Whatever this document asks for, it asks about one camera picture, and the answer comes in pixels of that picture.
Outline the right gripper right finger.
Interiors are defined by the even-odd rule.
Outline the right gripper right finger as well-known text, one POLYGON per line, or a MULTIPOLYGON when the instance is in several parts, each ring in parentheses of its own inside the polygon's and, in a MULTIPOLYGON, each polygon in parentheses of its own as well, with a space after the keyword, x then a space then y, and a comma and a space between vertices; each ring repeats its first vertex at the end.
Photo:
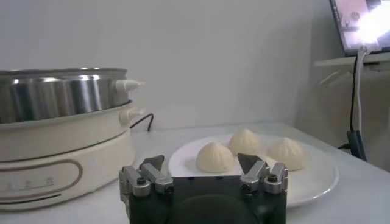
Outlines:
POLYGON ((253 194, 260 187, 270 194, 286 193, 288 188, 288 170, 284 163, 276 162, 273 167, 256 155, 238 154, 243 170, 240 176, 240 188, 245 194, 253 194))

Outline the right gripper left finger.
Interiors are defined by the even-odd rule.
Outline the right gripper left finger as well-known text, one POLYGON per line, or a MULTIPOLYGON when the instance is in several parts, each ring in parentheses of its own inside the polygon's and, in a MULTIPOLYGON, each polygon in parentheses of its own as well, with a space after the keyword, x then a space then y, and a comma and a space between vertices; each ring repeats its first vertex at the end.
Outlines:
POLYGON ((161 168, 165 157, 158 155, 146 158, 138 166, 124 166, 119 171, 119 191, 121 198, 146 197, 152 187, 159 194, 171 194, 174 192, 173 178, 163 175, 161 168))

